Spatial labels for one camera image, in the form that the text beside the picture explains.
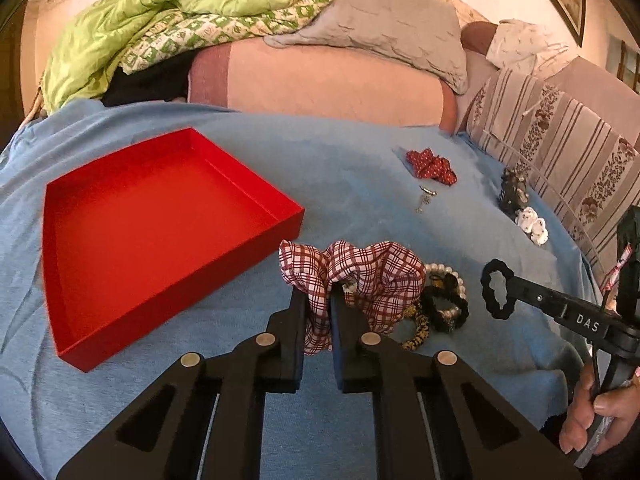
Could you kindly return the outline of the person's right hand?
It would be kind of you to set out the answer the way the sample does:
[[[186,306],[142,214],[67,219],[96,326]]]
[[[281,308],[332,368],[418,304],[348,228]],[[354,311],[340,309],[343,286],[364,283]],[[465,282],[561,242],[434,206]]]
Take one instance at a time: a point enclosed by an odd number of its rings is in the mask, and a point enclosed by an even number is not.
[[[580,373],[574,398],[562,426],[559,445],[563,453],[581,451],[588,442],[587,431],[594,416],[612,417],[608,432],[601,439],[596,454],[600,455],[620,444],[639,416],[639,370],[628,386],[599,394],[591,399],[594,371],[588,362]]]

